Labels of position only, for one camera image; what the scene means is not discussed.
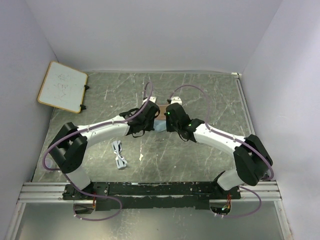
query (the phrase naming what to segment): gray wall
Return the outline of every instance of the gray wall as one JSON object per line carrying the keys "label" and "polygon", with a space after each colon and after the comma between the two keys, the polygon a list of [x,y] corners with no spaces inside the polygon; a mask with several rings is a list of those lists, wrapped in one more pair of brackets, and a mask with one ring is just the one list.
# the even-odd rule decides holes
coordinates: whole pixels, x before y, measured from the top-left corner
{"label": "gray wall", "polygon": [[242,72],[282,0],[26,0],[81,70]]}
{"label": "gray wall", "polygon": [[0,7],[0,239],[36,167],[52,108],[37,96],[55,55],[24,0]]}
{"label": "gray wall", "polygon": [[284,0],[243,73],[296,240],[320,236],[320,2]]}

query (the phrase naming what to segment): light blue object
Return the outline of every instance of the light blue object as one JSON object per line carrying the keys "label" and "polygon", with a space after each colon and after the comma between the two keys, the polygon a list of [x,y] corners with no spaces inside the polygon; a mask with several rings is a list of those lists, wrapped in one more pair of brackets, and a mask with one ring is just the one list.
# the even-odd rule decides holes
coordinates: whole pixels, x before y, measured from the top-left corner
{"label": "light blue object", "polygon": [[166,121],[165,120],[154,120],[153,128],[156,133],[160,133],[160,132],[167,130]]}

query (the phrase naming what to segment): wire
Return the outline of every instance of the wire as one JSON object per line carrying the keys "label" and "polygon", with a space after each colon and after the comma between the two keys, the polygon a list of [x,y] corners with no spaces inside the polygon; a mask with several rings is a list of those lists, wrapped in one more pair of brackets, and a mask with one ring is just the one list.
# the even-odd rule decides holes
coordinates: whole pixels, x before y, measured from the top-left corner
{"label": "wire", "polygon": [[195,86],[195,85],[191,85],[191,84],[185,84],[185,85],[179,86],[176,90],[173,91],[173,93],[170,95],[169,99],[172,98],[172,96],[175,94],[175,92],[176,92],[177,90],[179,90],[179,89],[181,89],[181,88],[183,88],[183,87],[196,88],[196,89],[198,89],[200,92],[202,92],[202,94],[204,95],[204,98],[206,99],[207,107],[208,107],[208,109],[207,109],[207,114],[206,114],[205,121],[204,121],[204,124],[205,124],[206,128],[207,128],[208,130],[210,130],[211,132],[215,133],[215,134],[218,134],[218,135],[220,135],[220,136],[223,136],[223,137],[225,137],[225,138],[227,138],[227,139],[236,141],[236,142],[238,142],[238,143],[246,146],[248,149],[250,149],[250,150],[251,150],[252,152],[254,152],[256,155],[258,155],[259,158],[261,158],[262,161],[266,164],[266,166],[268,167],[268,169],[270,170],[270,173],[271,173],[271,175],[270,175],[268,178],[266,178],[265,180],[271,180],[271,179],[273,179],[274,176],[275,176],[275,173],[274,173],[274,170],[272,169],[270,163],[269,163],[268,160],[267,160],[264,156],[262,156],[262,154],[261,154],[260,152],[258,152],[254,147],[250,146],[248,143],[246,143],[246,142],[244,142],[244,141],[241,141],[241,140],[239,140],[239,139],[237,139],[237,138],[234,139],[232,136],[229,136],[229,135],[224,134],[224,133],[222,133],[222,132],[216,131],[216,130],[212,129],[212,128],[209,126],[208,121],[209,121],[209,115],[210,115],[210,101],[209,101],[209,98],[207,97],[207,95],[205,94],[205,92],[204,92],[200,87]]}
{"label": "wire", "polygon": [[[256,149],[254,149],[252,146],[250,146],[250,145],[247,144],[246,142],[241,141],[241,140],[239,140],[239,139],[237,139],[237,138],[234,139],[233,137],[231,137],[231,136],[229,136],[229,135],[227,135],[227,134],[224,134],[224,133],[222,133],[222,132],[216,131],[216,130],[212,129],[212,128],[209,126],[208,121],[209,121],[209,115],[210,115],[210,101],[209,101],[208,96],[205,94],[205,92],[204,92],[200,87],[198,87],[198,86],[196,86],[196,85],[192,85],[192,84],[184,84],[184,85],[181,85],[181,86],[179,86],[176,90],[173,91],[173,93],[170,95],[169,99],[172,98],[172,96],[176,93],[176,91],[178,91],[179,89],[181,89],[181,88],[183,88],[183,87],[192,87],[192,88],[198,89],[198,90],[203,94],[204,98],[206,99],[206,103],[207,103],[207,113],[206,113],[206,117],[205,117],[205,121],[204,121],[204,124],[205,124],[206,128],[207,128],[208,130],[210,130],[211,132],[215,133],[215,134],[218,134],[218,135],[220,135],[220,136],[223,136],[223,137],[225,137],[225,138],[227,138],[227,139],[236,141],[236,142],[238,142],[238,143],[246,146],[248,149],[250,149],[250,150],[251,150],[252,152],[254,152],[256,155],[258,155],[258,156],[262,159],[262,161],[267,165],[267,167],[268,167],[268,169],[270,170],[270,173],[271,173],[271,176],[269,176],[269,177],[266,178],[265,180],[271,180],[271,179],[273,179],[273,177],[275,176],[274,170],[272,169],[272,167],[271,167],[270,163],[267,161],[267,159],[266,159],[264,156],[262,156],[262,154],[261,154],[260,152],[258,152]],[[254,195],[256,195],[256,197],[259,199],[259,206],[258,206],[255,210],[253,210],[253,211],[251,211],[251,212],[248,212],[248,213],[245,213],[245,214],[241,214],[241,215],[235,215],[235,216],[228,216],[228,215],[227,215],[227,216],[224,216],[224,215],[215,213],[215,216],[216,216],[216,215],[219,215],[219,216],[221,216],[222,218],[224,217],[224,218],[230,218],[230,219],[233,218],[233,219],[235,219],[235,218],[246,217],[246,216],[252,215],[252,214],[256,213],[257,211],[259,211],[259,209],[261,208],[261,205],[262,205],[262,200],[261,200],[260,196],[259,196],[256,192],[254,192],[253,190],[250,190],[250,189],[248,189],[248,188],[246,188],[246,187],[244,187],[244,186],[239,186],[239,187],[242,188],[242,189],[245,189],[245,190],[247,190],[247,191],[249,191],[249,192],[251,192],[251,193],[253,193]]]}
{"label": "wire", "polygon": [[[63,141],[71,138],[72,136],[74,135],[77,135],[77,134],[80,134],[80,133],[83,133],[85,131],[90,131],[90,130],[93,130],[93,129],[96,129],[96,128],[100,128],[102,126],[106,126],[106,125],[109,125],[109,124],[124,124],[124,123],[127,123],[128,121],[134,119],[136,116],[138,116],[147,106],[151,96],[152,96],[152,93],[154,91],[154,86],[152,84],[151,81],[147,82],[146,85],[144,86],[144,90],[143,90],[143,95],[145,96],[146,94],[146,90],[147,90],[147,87],[148,85],[151,85],[151,91],[150,91],[150,95],[147,97],[146,99],[146,102],[144,103],[144,105],[140,108],[140,110],[138,110],[134,115],[130,116],[129,118],[125,119],[125,120],[122,120],[122,121],[108,121],[108,122],[102,122],[98,125],[95,125],[95,126],[92,126],[92,127],[89,127],[88,129],[85,128],[85,129],[82,129],[82,130],[78,130],[78,131],[75,131],[73,133],[70,133],[66,136],[64,136],[63,138],[59,139],[58,141],[56,141],[54,144],[52,144],[50,147],[48,147],[48,149],[44,152],[44,155],[43,155],[43,158],[42,158],[42,166],[44,167],[44,169],[48,170],[48,171],[58,171],[60,170],[59,168],[49,168],[46,166],[46,157],[47,155],[50,153],[50,151],[56,147],[57,145],[59,145],[60,143],[62,143]],[[108,217],[105,217],[105,218],[100,218],[100,219],[91,219],[91,218],[86,218],[86,217],[80,217],[76,214],[76,208],[75,206],[73,206],[73,213],[74,213],[74,216],[78,219],[81,219],[81,220],[86,220],[86,221],[92,221],[92,222],[99,222],[99,221],[104,221],[104,220],[108,220],[108,219],[111,219],[111,218],[114,218],[115,216],[117,216],[120,211],[122,210],[123,208],[123,205],[122,205],[122,202],[116,198],[116,197],[113,197],[113,196],[105,196],[105,195],[96,195],[96,194],[91,194],[91,193],[88,193],[88,192],[85,192],[85,191],[82,191],[80,188],[78,188],[71,180],[70,178],[66,175],[66,174],[63,174],[66,179],[70,182],[70,184],[74,187],[74,189],[76,189],[79,193],[83,194],[83,195],[87,195],[89,197],[96,197],[96,198],[101,198],[101,199],[111,199],[111,200],[115,200],[119,203],[120,205],[120,208],[119,210],[111,215],[111,216],[108,216]]]}

